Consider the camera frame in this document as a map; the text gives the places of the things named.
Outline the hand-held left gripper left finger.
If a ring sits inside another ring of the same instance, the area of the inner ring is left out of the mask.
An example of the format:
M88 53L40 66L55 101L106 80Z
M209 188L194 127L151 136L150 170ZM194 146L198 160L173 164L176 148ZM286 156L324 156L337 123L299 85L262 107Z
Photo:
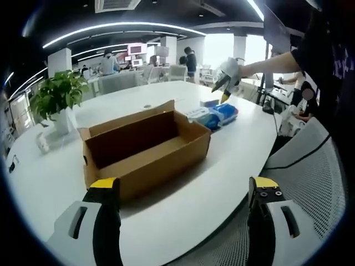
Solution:
M63 265L122 265L120 180L95 181L55 221L47 247Z

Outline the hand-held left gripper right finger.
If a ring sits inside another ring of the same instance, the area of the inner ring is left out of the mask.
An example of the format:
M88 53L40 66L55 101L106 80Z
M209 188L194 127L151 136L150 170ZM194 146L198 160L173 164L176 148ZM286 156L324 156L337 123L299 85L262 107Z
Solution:
M313 219L270 178L252 176L247 265L305 265L317 250Z

